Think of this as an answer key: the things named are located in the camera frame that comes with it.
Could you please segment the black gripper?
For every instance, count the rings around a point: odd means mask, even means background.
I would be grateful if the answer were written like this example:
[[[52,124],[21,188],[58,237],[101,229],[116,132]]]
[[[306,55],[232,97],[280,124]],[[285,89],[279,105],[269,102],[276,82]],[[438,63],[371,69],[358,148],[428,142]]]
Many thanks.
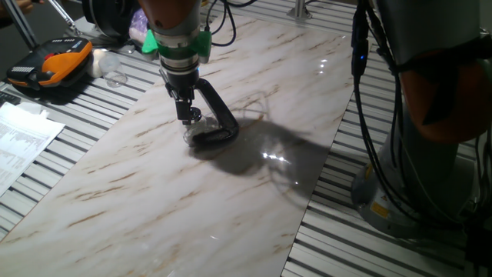
[[[201,120],[201,110],[191,107],[192,89],[199,80],[198,67],[186,72],[171,72],[164,70],[166,79],[165,88],[168,94],[175,100],[177,118],[183,125],[190,125]]]

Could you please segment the bare person hand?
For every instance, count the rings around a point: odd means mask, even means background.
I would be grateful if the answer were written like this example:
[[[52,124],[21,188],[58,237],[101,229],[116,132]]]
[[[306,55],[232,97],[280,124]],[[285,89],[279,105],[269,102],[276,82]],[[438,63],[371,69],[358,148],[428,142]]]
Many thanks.
[[[21,9],[23,14],[32,12],[35,4],[43,5],[44,3],[44,0],[16,0],[16,4]]]

